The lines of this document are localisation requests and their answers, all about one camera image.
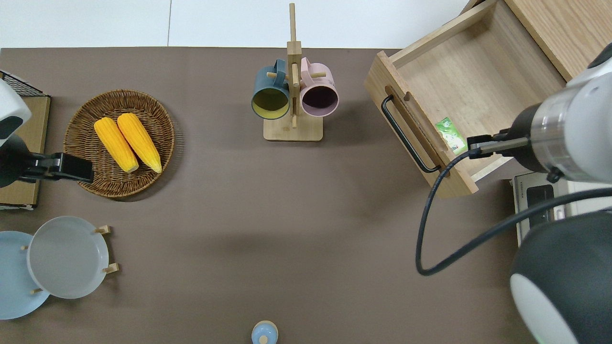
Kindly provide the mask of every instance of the yellow corn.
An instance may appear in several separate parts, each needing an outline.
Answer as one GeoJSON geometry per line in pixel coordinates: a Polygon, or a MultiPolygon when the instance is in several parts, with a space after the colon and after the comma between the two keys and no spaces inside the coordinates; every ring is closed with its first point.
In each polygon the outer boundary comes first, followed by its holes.
{"type": "Polygon", "coordinates": [[[97,120],[94,123],[94,130],[122,170],[130,173],[138,168],[134,153],[111,118],[104,117],[97,120]]]}
{"type": "Polygon", "coordinates": [[[138,120],[138,117],[133,113],[124,113],[117,118],[117,124],[140,160],[155,172],[161,173],[162,162],[159,158],[159,153],[155,145],[153,145],[151,137],[144,129],[143,124],[138,120]]]}

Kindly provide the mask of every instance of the white floor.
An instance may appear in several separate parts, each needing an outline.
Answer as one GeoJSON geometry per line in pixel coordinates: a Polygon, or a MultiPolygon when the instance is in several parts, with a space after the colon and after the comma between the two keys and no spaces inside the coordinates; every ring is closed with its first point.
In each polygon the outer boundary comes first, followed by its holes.
{"type": "MultiPolygon", "coordinates": [[[[0,0],[0,48],[285,47],[291,0],[0,0]]],[[[293,0],[305,48],[404,48],[468,0],[293,0]]]]}

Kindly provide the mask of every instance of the tabletop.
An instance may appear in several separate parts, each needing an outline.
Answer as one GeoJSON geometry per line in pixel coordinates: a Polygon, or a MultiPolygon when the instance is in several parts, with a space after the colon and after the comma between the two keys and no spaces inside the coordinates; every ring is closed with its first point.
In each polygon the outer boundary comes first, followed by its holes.
{"type": "MultiPolygon", "coordinates": [[[[292,143],[266,141],[249,104],[256,71],[284,49],[3,49],[2,70],[52,96],[46,153],[114,89],[159,100],[177,140],[162,177],[131,198],[48,181],[35,210],[0,212],[0,230],[31,234],[61,215],[110,225],[121,265],[88,296],[1,321],[0,343],[250,343],[260,320],[279,343],[533,342],[509,290],[513,231],[416,272],[429,186],[363,87],[377,52],[304,49],[331,69],[340,105],[321,142],[292,143]]],[[[436,200],[424,264],[512,214],[507,179],[520,171],[511,161],[476,194],[436,200]]]]}

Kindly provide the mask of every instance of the green package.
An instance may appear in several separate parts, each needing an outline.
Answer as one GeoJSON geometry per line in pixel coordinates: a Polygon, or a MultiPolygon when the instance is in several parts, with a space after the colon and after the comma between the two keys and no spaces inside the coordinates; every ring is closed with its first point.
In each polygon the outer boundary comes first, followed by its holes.
{"type": "Polygon", "coordinates": [[[439,121],[436,124],[436,129],[442,134],[442,137],[455,155],[468,150],[468,142],[459,133],[450,118],[446,117],[442,121],[439,121]]]}

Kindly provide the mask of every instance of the wicker basket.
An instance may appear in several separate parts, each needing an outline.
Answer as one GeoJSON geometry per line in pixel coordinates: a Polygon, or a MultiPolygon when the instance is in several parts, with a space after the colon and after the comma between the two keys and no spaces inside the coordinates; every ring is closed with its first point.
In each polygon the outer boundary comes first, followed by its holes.
{"type": "Polygon", "coordinates": [[[134,195],[160,176],[140,160],[132,173],[123,172],[95,133],[94,123],[102,117],[114,120],[122,113],[138,116],[151,136],[162,160],[162,173],[174,151],[174,125],[160,102],[148,94],[127,89],[106,92],[87,101],[75,113],[64,136],[64,151],[93,162],[94,182],[79,185],[96,195],[118,198],[134,195]]]}

